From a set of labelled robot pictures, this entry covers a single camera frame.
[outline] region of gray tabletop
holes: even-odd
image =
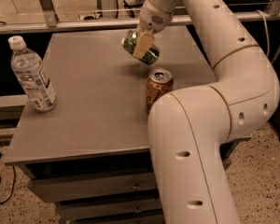
[[[151,66],[121,45],[128,30],[54,34],[44,58],[57,106],[38,113],[27,104],[6,164],[63,161],[148,149],[146,83],[157,67],[171,71],[174,90],[215,81],[185,26],[156,35]]]

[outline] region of soda can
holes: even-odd
[[[174,80],[171,73],[163,68],[154,69],[149,73],[147,78],[147,106],[149,111],[153,104],[165,93],[172,91]]]
[[[129,30],[126,36],[123,37],[121,41],[121,45],[127,50],[130,54],[133,55],[134,48],[137,44],[138,33],[136,31]],[[141,58],[139,61],[151,65],[156,62],[159,58],[160,50],[152,45],[151,48],[147,51],[147,53]]]

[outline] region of floor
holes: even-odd
[[[83,1],[53,0],[64,21],[79,21],[79,14],[92,14],[96,10],[96,0],[87,0],[87,4]],[[0,21],[29,23],[43,22],[44,18],[37,0],[0,0]],[[9,195],[13,180],[12,167],[3,164],[7,148],[8,140],[0,142],[0,201]],[[227,177],[242,224],[280,224],[280,142],[277,131],[270,123],[265,123],[252,133],[251,140],[239,144],[231,154],[231,160]],[[26,188],[28,178],[17,167],[15,170],[13,194],[8,202],[0,205],[0,224],[59,223],[54,205],[43,203],[34,196]]]
[[[3,164],[8,140],[0,142],[0,202],[11,191],[12,167]],[[231,192],[242,224],[280,224],[280,142],[271,123],[252,133],[231,154],[227,170]],[[59,223],[54,204],[43,203],[27,188],[28,178],[16,167],[10,200],[0,205],[0,224]]]

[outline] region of white bottle cap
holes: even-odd
[[[9,46],[12,50],[22,50],[27,47],[24,39],[20,35],[14,35],[8,40]]]

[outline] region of clear bottle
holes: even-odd
[[[32,106],[42,112],[54,108],[57,104],[56,93],[40,56],[28,49],[19,35],[12,36],[8,43],[13,50],[11,68]]]

